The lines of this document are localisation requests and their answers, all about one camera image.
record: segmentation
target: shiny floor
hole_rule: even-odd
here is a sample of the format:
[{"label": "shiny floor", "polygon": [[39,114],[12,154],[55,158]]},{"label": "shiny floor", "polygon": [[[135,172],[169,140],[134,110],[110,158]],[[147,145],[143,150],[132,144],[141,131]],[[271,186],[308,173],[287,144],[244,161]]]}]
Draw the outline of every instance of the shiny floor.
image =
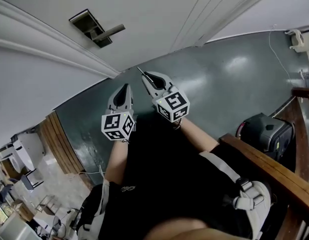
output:
[{"label": "shiny floor", "polygon": [[[218,40],[139,66],[144,71],[169,75],[190,101],[188,118],[219,138],[234,133],[243,120],[255,114],[270,115],[291,96],[292,84],[305,84],[299,72],[309,69],[306,54],[289,49],[291,42],[283,32],[271,33],[271,46],[289,72],[291,83],[271,51],[268,37],[268,32],[262,32]],[[124,83],[131,85],[135,115],[154,111],[136,67],[96,84],[56,109],[87,172],[98,171],[99,164],[103,169],[107,166],[112,143],[101,133],[101,116],[109,96]],[[308,119],[309,102],[304,100],[302,106]],[[98,174],[92,174],[91,179],[95,184],[102,182]]]}]

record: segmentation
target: cable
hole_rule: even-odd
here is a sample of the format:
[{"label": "cable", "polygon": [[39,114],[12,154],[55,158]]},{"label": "cable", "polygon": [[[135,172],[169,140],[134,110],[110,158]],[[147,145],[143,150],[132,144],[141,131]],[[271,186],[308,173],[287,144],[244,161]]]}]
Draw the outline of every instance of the cable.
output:
[{"label": "cable", "polygon": [[75,176],[76,176],[76,175],[79,175],[79,174],[101,174],[103,180],[105,180],[105,175],[104,175],[105,172],[103,172],[103,169],[101,168],[101,165],[100,165],[100,164],[98,165],[98,167],[99,167],[99,171],[95,171],[95,172],[85,172],[85,171],[81,171],[81,172],[75,174],[75,175],[72,177],[72,179],[69,179],[69,180],[72,181],[72,180],[75,178]]},{"label": "cable", "polygon": [[[71,213],[71,210],[68,210],[68,211],[66,212],[66,214],[62,217],[62,219],[60,219],[60,222],[61,222],[69,213]],[[57,222],[56,224],[54,224],[54,225],[52,226],[48,238],[50,238],[51,233],[52,233],[54,227],[55,227],[57,224],[59,224],[59,220],[58,220],[58,222]]]},{"label": "cable", "polygon": [[284,69],[284,71],[286,72],[286,74],[288,75],[289,77],[289,80],[290,80],[290,84],[292,84],[293,86],[296,86],[295,84],[293,84],[293,82],[291,81],[291,78],[290,78],[290,75],[288,73],[288,71],[286,70],[286,68],[284,67],[284,65],[281,63],[280,59],[278,58],[276,52],[274,51],[274,49],[271,47],[271,43],[270,43],[270,35],[271,35],[271,32],[273,31],[273,29],[275,28],[276,25],[273,25],[272,28],[270,29],[270,33],[269,33],[269,46],[270,46],[270,49],[271,51],[274,53],[275,57],[277,58],[277,60],[279,61],[281,67]]},{"label": "cable", "polygon": [[64,239],[67,235],[67,228],[66,228],[66,225],[63,224],[62,222],[61,222],[61,224],[64,225],[64,236],[62,237]]},{"label": "cable", "polygon": [[178,130],[181,127],[181,123],[182,123],[182,118],[180,118],[180,121],[175,121],[174,123],[177,123],[178,125],[176,127],[174,127],[174,130]]}]

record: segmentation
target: clutter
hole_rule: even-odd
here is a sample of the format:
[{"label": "clutter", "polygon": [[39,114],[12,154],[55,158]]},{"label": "clutter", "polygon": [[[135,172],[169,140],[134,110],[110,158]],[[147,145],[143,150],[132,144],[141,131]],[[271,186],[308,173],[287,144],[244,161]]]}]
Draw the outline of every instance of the clutter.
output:
[{"label": "clutter", "polygon": [[61,222],[55,215],[49,215],[44,211],[38,211],[33,218],[45,231],[51,233],[52,230],[58,232]]},{"label": "clutter", "polygon": [[38,134],[36,132],[16,134],[11,141],[21,161],[30,171],[33,171],[45,154]]},{"label": "clutter", "polygon": [[39,212],[44,211],[48,215],[56,215],[60,207],[61,203],[54,195],[46,195],[35,209]]},{"label": "clutter", "polygon": [[15,200],[11,206],[27,222],[30,222],[35,216],[25,205],[25,203],[19,199]]},{"label": "clutter", "polygon": [[7,180],[15,179],[19,181],[21,176],[27,173],[27,169],[25,167],[21,170],[20,173],[17,172],[9,159],[1,161],[0,164],[2,172],[6,176]]},{"label": "clutter", "polygon": [[27,190],[34,190],[36,187],[38,187],[42,183],[44,183],[44,181],[42,180],[41,182],[36,182],[35,184],[32,184],[31,181],[28,179],[28,176],[36,170],[37,169],[34,169],[33,171],[29,171],[25,175],[21,176],[21,181],[22,181],[22,183],[24,184],[24,186],[26,187]]},{"label": "clutter", "polygon": [[309,25],[291,29],[285,34],[291,36],[292,45],[289,48],[294,49],[296,53],[306,52],[309,59]]},{"label": "clutter", "polygon": [[20,173],[21,170],[25,167],[25,164],[21,161],[20,157],[18,156],[15,148],[13,145],[7,145],[1,152],[0,152],[0,161],[4,161],[9,159],[13,168]]}]

